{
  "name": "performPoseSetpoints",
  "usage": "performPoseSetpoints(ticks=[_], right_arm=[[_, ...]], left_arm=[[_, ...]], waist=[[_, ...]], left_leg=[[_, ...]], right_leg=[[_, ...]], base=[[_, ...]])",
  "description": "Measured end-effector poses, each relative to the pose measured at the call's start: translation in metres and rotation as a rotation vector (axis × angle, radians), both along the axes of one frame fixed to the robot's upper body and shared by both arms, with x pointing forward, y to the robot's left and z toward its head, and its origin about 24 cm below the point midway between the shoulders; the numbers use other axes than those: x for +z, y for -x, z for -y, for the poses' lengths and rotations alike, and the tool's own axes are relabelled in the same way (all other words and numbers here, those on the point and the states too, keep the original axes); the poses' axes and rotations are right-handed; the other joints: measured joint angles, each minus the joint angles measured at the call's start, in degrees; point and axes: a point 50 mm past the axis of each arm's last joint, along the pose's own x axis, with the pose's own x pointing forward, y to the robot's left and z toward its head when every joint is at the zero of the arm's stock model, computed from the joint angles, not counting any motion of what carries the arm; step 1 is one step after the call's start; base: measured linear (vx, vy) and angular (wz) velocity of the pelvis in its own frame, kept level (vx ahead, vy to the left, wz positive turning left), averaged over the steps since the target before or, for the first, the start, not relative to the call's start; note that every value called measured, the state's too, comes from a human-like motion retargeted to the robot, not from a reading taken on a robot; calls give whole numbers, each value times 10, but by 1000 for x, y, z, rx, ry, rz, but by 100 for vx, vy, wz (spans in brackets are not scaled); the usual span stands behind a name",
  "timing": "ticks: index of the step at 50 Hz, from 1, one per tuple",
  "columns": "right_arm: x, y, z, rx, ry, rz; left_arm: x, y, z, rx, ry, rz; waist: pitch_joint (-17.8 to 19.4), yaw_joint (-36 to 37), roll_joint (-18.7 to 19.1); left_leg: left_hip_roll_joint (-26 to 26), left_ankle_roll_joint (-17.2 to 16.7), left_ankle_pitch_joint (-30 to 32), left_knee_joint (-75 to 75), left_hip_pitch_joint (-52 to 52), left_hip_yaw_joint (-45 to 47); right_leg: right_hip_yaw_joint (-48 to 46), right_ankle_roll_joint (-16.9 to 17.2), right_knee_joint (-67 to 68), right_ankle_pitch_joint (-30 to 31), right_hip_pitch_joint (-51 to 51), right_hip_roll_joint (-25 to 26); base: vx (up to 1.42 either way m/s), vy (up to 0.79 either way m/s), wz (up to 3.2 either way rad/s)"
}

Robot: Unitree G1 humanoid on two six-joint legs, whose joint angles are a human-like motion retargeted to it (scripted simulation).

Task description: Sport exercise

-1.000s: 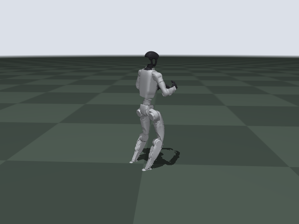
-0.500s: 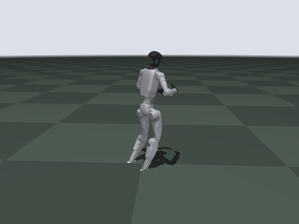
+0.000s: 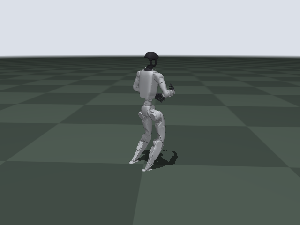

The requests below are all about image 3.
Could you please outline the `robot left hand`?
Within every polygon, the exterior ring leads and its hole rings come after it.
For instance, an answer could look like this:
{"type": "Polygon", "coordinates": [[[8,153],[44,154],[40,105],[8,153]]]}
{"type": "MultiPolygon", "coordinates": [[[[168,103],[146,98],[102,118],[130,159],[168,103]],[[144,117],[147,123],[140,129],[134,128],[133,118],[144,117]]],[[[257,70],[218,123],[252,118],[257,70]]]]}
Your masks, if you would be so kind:
{"type": "MultiPolygon", "coordinates": [[[[161,102],[161,100],[163,99],[164,97],[162,96],[162,93],[156,93],[156,96],[155,96],[155,99],[159,100],[161,102]]],[[[164,100],[164,99],[163,99],[164,100]]],[[[163,102],[162,100],[162,102],[163,102]]],[[[161,103],[162,103],[161,102],[161,103]]]]}

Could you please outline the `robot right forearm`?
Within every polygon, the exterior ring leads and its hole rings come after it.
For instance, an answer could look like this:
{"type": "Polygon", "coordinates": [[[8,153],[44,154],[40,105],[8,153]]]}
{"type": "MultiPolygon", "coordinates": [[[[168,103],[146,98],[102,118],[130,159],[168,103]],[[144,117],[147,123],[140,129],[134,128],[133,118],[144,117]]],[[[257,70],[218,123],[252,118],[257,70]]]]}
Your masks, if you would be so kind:
{"type": "Polygon", "coordinates": [[[170,95],[169,97],[173,96],[175,94],[175,90],[167,90],[168,94],[170,95]]]}

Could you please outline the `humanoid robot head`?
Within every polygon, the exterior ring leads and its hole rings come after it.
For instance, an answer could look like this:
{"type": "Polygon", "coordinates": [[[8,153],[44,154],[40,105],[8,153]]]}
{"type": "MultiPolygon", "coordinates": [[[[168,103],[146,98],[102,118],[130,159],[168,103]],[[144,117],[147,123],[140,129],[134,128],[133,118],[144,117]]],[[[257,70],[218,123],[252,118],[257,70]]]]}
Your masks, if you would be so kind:
{"type": "Polygon", "coordinates": [[[158,55],[154,52],[148,52],[145,54],[144,56],[145,58],[148,58],[149,61],[150,61],[150,65],[147,66],[146,69],[144,69],[144,71],[152,71],[153,67],[156,66],[157,64],[157,60],[158,60],[158,55]],[[152,60],[155,60],[155,64],[152,65],[152,60]]]}

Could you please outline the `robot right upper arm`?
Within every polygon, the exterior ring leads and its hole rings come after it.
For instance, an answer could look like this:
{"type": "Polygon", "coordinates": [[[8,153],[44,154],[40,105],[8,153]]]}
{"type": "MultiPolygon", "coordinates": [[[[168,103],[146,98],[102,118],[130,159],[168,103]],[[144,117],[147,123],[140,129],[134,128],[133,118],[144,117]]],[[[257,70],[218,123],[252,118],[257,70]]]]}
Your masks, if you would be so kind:
{"type": "Polygon", "coordinates": [[[167,91],[166,83],[164,81],[164,76],[161,73],[153,73],[153,75],[154,75],[154,80],[156,82],[158,82],[158,84],[163,92],[162,93],[163,97],[165,97],[165,98],[169,97],[170,95],[168,94],[168,91],[167,91]]]}

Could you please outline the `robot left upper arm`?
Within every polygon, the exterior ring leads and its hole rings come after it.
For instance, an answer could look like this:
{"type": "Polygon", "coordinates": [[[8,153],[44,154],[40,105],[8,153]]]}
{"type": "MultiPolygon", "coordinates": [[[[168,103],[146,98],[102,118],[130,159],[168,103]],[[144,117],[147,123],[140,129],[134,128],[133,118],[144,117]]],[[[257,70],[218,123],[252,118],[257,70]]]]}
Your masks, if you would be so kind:
{"type": "Polygon", "coordinates": [[[140,72],[141,71],[138,71],[136,73],[136,79],[135,79],[135,82],[134,82],[134,85],[133,85],[134,91],[139,91],[139,77],[140,77],[140,72]]]}

